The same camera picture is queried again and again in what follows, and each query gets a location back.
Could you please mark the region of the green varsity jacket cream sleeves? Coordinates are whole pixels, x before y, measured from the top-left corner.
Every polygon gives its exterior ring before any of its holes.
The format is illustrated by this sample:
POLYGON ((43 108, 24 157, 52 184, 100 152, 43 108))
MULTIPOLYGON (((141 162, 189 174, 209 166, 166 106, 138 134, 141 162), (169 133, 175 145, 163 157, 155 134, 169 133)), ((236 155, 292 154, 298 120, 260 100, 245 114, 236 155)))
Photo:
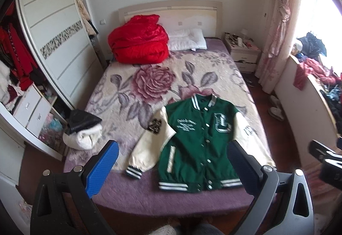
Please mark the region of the green varsity jacket cream sleeves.
POLYGON ((227 157, 232 141, 262 166, 275 166, 270 151, 234 104, 214 94, 194 94, 156 111, 130 155, 126 174, 140 179, 157 166, 158 186, 165 191, 240 187, 227 157))

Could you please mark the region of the pile of clothes on desk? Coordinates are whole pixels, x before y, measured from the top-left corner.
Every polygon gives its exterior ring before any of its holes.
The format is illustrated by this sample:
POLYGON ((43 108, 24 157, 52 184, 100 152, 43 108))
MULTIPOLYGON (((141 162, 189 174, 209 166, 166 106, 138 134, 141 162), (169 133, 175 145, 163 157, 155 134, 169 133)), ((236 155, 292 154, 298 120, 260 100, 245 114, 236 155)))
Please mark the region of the pile of clothes on desk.
POLYGON ((341 134, 341 76, 334 73, 333 68, 326 68, 319 62, 319 56, 327 56, 323 41, 308 32, 297 39, 302 48, 296 54, 299 64, 296 68, 293 86, 303 90, 307 76, 313 75, 323 84, 320 91, 335 119, 336 129, 341 134))

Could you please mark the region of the white curved desk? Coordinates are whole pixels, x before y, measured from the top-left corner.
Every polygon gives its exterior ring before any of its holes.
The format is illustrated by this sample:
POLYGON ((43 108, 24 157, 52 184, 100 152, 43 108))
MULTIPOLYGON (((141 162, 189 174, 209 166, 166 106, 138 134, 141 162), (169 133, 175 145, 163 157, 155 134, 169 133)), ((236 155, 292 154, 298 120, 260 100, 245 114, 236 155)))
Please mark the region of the white curved desk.
POLYGON ((303 90, 294 87, 298 63, 294 56, 289 56, 275 87, 275 94, 293 131, 301 165, 308 170, 318 164, 318 161, 308 152, 309 143, 317 140, 336 151, 339 135, 335 119, 320 92, 322 88, 315 77, 313 75, 306 77, 303 90))

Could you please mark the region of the white fleece folded garment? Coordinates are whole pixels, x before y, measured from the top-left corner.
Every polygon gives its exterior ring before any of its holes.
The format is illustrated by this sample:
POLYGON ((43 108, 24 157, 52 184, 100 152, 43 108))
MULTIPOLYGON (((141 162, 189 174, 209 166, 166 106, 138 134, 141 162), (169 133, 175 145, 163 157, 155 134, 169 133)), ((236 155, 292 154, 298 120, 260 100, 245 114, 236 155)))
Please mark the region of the white fleece folded garment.
POLYGON ((72 149, 79 151, 91 150, 102 137, 102 125, 97 124, 89 129, 81 130, 70 135, 63 134, 63 142, 72 149))

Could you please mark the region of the white slippers pair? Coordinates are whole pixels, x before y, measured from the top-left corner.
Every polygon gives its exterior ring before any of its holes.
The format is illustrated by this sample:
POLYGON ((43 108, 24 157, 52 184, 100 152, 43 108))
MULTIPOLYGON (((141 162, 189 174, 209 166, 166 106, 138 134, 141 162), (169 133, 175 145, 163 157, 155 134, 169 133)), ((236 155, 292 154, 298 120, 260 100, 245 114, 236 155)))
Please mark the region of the white slippers pair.
POLYGON ((279 101, 279 99, 274 96, 274 95, 270 95, 269 97, 269 101, 271 103, 271 107, 268 109, 268 113, 275 119, 279 120, 279 121, 283 121, 284 120, 284 116, 282 113, 282 108, 281 108, 281 102, 279 101))

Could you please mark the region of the black leather garment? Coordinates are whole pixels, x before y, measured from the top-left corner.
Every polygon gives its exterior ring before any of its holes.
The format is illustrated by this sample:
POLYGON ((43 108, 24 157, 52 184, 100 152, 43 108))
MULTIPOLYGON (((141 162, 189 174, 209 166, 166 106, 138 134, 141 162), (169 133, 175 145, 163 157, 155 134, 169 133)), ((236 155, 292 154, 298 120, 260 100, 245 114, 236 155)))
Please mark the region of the black leather garment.
POLYGON ((74 109, 70 112, 65 133, 67 135, 77 133, 79 131, 92 128, 101 122, 102 119, 96 115, 80 109, 74 109))

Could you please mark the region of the white wardrobe drawer unit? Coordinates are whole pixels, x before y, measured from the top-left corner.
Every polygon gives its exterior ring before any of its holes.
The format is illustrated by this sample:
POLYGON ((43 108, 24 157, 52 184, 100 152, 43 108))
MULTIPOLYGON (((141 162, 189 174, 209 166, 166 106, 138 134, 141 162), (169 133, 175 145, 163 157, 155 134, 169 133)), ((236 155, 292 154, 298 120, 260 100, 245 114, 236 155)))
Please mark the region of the white wardrobe drawer unit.
POLYGON ((13 117, 19 123, 18 132, 24 137, 24 141, 41 152, 61 161, 65 157, 67 147, 63 143, 55 143, 49 146, 39 136, 43 128, 56 119, 63 127, 66 120, 53 108, 52 104, 32 84, 21 97, 16 108, 13 110, 13 117))

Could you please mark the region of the white bedside nightstand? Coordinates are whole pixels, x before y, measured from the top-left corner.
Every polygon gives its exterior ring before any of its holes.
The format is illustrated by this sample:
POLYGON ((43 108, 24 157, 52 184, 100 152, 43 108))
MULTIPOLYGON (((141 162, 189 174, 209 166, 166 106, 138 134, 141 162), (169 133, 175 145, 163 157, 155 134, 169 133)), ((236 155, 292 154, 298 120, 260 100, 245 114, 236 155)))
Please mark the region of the white bedside nightstand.
POLYGON ((253 41, 243 40, 237 35, 226 32, 224 35, 224 43, 240 72, 255 72, 261 50, 253 41))

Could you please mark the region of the red hanging coat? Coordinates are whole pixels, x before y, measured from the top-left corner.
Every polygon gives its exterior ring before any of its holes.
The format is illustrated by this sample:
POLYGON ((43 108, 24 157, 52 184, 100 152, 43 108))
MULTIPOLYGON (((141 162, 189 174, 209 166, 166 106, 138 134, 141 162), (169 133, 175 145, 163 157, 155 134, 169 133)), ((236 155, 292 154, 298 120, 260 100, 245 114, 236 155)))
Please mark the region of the red hanging coat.
POLYGON ((13 61, 20 88, 22 91, 27 90, 33 83, 30 73, 37 69, 38 66, 17 35, 12 23, 9 23, 7 27, 1 27, 1 46, 13 61))

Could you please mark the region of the red puffy duvet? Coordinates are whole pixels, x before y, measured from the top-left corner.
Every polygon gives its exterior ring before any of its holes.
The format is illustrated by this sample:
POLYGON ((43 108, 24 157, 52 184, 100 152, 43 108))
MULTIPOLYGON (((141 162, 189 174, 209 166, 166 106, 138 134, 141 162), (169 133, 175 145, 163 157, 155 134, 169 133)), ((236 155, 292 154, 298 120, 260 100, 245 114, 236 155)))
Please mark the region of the red puffy duvet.
POLYGON ((169 37, 158 24, 159 16, 136 15, 113 30, 108 44, 119 63, 158 64, 169 56, 169 37))

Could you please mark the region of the white pillow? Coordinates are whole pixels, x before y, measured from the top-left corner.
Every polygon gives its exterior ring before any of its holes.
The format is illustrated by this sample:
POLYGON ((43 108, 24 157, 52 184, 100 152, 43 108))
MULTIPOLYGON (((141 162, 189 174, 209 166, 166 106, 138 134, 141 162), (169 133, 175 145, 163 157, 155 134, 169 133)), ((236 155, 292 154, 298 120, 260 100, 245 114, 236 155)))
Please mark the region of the white pillow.
POLYGON ((200 28, 191 28, 168 32, 168 49, 170 51, 207 50, 206 40, 200 28))

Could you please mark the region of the white sliding wardrobe door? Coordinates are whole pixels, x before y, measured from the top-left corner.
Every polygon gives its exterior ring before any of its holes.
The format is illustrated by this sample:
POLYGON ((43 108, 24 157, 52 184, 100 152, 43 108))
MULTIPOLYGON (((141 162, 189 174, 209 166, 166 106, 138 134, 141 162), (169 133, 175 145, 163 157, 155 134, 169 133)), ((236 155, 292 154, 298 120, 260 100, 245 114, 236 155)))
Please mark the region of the white sliding wardrobe door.
POLYGON ((71 109, 84 109, 103 68, 76 0, 16 0, 23 33, 38 65, 71 109))

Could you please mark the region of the pink floral curtain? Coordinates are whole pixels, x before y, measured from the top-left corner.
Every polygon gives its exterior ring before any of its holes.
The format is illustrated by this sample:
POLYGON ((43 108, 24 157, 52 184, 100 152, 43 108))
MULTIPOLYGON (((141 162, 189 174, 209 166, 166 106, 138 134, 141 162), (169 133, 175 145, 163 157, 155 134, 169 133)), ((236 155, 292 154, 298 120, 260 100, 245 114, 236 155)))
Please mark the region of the pink floral curtain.
POLYGON ((292 50, 301 0, 275 0, 271 24, 256 69, 262 90, 274 91, 292 50))

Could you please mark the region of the beige wooden headboard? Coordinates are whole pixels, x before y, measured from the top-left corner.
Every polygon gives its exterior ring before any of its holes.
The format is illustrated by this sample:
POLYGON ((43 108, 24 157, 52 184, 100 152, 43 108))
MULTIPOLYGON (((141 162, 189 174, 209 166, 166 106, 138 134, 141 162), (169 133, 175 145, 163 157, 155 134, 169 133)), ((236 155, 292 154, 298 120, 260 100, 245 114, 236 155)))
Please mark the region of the beige wooden headboard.
POLYGON ((200 28, 205 37, 222 36, 223 5, 217 1, 157 1, 121 8, 118 14, 120 25, 136 15, 158 15, 158 23, 168 32, 200 28))

